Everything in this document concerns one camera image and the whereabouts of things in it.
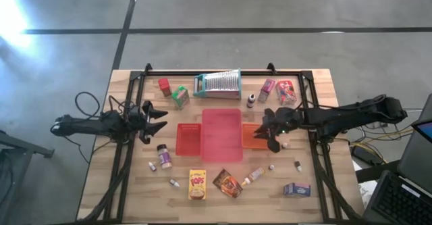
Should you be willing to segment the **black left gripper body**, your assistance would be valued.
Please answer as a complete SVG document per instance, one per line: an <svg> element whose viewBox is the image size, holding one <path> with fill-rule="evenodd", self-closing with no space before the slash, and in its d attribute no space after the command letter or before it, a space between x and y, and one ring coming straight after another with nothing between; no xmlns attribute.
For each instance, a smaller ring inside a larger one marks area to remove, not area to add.
<svg viewBox="0 0 432 225"><path fill-rule="evenodd" d="M130 129L138 134L141 141L150 141L151 138L146 133L147 116L139 105L129 111L129 123Z"/></svg>

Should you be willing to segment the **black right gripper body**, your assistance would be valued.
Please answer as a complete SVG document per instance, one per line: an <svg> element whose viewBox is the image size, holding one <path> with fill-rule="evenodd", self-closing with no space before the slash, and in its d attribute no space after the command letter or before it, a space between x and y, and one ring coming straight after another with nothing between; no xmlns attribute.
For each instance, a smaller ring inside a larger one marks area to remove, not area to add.
<svg viewBox="0 0 432 225"><path fill-rule="evenodd" d="M275 112L276 128L275 135L288 133L298 129L302 123L302 117L297 109L280 107Z"/></svg>

